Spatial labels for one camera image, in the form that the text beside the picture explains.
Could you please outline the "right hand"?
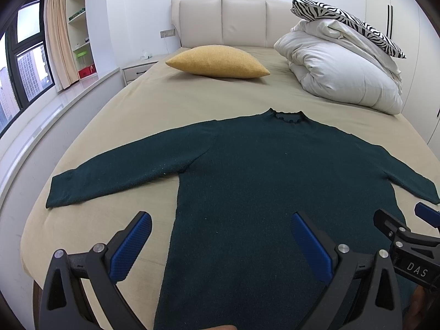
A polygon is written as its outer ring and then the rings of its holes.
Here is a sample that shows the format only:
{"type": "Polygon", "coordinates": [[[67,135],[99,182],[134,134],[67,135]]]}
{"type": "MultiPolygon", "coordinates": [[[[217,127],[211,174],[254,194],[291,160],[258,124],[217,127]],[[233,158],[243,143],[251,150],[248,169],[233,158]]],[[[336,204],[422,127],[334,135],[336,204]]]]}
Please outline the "right hand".
{"type": "Polygon", "coordinates": [[[403,319],[403,330],[414,330],[423,320],[435,297],[420,285],[417,286],[410,299],[409,310],[403,319]]]}

